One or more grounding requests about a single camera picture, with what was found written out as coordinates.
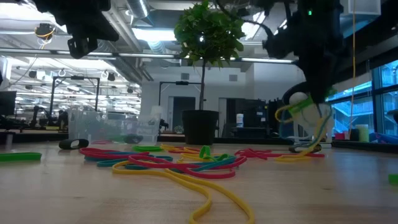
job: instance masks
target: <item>green leaves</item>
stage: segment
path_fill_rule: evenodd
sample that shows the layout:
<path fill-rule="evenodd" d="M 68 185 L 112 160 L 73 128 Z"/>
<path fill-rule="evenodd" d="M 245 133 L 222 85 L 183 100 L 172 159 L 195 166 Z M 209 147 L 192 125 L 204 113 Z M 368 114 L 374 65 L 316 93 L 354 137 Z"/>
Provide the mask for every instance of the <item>green leaves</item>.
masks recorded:
<path fill-rule="evenodd" d="M 235 43 L 235 47 L 236 47 L 236 50 L 238 50 L 238 51 L 243 51 L 243 44 L 242 43 L 240 43 L 238 40 L 234 40 L 234 43 Z"/>
<path fill-rule="evenodd" d="M 242 25 L 241 19 L 209 10 L 208 0 L 184 10 L 174 29 L 175 38 L 182 45 L 180 57 L 189 55 L 189 65 L 200 58 L 220 68 L 222 58 L 229 64 L 231 57 L 239 57 L 235 50 L 243 51 L 238 41 L 245 36 Z"/>

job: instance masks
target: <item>clear plastic bin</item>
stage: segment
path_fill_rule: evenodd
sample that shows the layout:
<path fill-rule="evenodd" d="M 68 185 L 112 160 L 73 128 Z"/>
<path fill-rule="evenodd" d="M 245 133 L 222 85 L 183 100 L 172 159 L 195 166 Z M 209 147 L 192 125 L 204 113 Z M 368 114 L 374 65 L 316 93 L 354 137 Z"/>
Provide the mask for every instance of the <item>clear plastic bin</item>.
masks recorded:
<path fill-rule="evenodd" d="M 159 135 L 160 114 L 136 116 L 72 109 L 68 119 L 69 139 L 126 143 L 126 138 L 133 137 L 138 144 L 155 145 Z"/>

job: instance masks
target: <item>doorway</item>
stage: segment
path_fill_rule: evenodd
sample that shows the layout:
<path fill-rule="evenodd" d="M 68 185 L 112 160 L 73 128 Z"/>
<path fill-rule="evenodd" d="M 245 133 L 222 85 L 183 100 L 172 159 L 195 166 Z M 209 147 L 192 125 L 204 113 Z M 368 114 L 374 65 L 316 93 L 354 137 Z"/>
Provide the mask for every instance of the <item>doorway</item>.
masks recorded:
<path fill-rule="evenodd" d="M 184 97 L 175 96 L 173 100 L 173 120 L 172 120 L 172 130 L 177 126 L 182 125 L 182 111 L 194 110 L 195 109 L 196 98 L 195 97 Z"/>

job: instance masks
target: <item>plant pot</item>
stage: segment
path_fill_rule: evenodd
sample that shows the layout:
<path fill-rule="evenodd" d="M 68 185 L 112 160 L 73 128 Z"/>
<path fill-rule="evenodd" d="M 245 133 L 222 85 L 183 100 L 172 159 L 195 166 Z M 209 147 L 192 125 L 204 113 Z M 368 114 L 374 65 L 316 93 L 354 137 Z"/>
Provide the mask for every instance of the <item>plant pot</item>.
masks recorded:
<path fill-rule="evenodd" d="M 185 142 L 212 145 L 218 120 L 217 111 L 187 110 L 182 112 Z"/>

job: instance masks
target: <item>wooden table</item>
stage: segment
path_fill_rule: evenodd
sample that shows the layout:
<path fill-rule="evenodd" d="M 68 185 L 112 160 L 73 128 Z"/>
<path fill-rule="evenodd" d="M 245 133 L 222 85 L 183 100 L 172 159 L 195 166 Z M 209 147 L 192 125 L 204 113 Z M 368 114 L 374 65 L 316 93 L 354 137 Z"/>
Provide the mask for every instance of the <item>wooden table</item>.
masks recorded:
<path fill-rule="evenodd" d="M 43 157 L 41 162 L 0 164 L 1 224 L 187 224 L 190 213 L 205 201 L 169 179 L 114 175 L 110 168 L 85 162 L 78 151 L 60 151 L 57 143 L 13 146 Z M 125 145 L 101 147 L 129 150 Z M 232 154 L 244 147 L 216 144 L 213 149 Z M 249 159 L 236 177 L 214 182 L 252 206 L 256 223 L 398 223 L 398 187 L 387 182 L 388 174 L 398 173 L 398 156 L 323 152 L 325 159 L 293 164 Z M 245 223 L 245 214 L 233 202 L 211 193 L 212 209 L 199 223 Z"/>

